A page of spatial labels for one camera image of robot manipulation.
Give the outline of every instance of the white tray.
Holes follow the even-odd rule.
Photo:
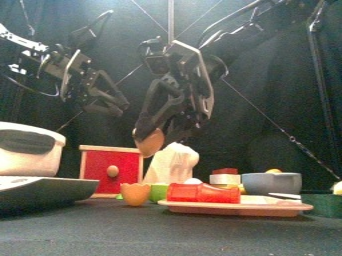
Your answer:
[[[237,216],[276,216],[294,217],[302,211],[313,210],[313,205],[301,201],[284,200],[269,196],[242,195],[241,204],[170,202],[158,201],[158,204],[169,206],[171,212],[237,215]]]

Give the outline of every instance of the orange cup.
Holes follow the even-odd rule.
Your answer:
[[[151,186],[141,183],[123,183],[121,192],[125,202],[131,206],[141,206],[149,199]]]

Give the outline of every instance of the gray bowl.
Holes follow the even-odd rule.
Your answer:
[[[301,173],[246,173],[242,184],[249,195],[269,193],[300,194],[302,189]]]

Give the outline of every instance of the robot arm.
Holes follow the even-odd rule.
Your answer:
[[[162,54],[150,50],[145,60],[159,78],[149,88],[134,130],[137,146],[145,157],[155,153],[143,152],[149,144],[159,150],[174,141],[183,142],[208,123],[214,107],[212,80],[214,73],[222,75],[226,72],[222,62],[212,58],[212,63],[217,63],[212,65],[213,69],[209,68],[209,59],[205,60],[201,51],[177,40]],[[157,131],[162,134],[158,140]]]
[[[253,11],[249,22],[230,31],[228,21],[249,11]],[[198,48],[178,41],[162,47],[158,39],[143,43],[150,43],[145,47],[145,63],[161,77],[147,91],[134,130],[135,143],[146,157],[169,143],[183,142],[195,135],[210,120],[213,83],[228,75],[228,67],[244,52],[294,22],[306,20],[310,12],[300,0],[257,0],[205,30]]]
[[[82,52],[82,48],[89,48],[102,34],[101,29],[97,35],[95,25],[101,21],[106,22],[111,14],[113,11],[107,11],[89,26],[71,33],[74,50],[62,45],[50,47],[27,40],[11,33],[3,24],[0,39],[27,48],[22,52],[20,66],[10,65],[12,72],[31,73],[38,79],[42,79],[43,74],[53,76],[62,81],[59,95],[65,102],[74,101],[87,112],[122,116],[130,103],[106,71],[91,67],[93,60]]]

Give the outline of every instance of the green cup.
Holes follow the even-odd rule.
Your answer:
[[[151,184],[151,192],[149,200],[157,203],[159,200],[166,199],[169,184]]]

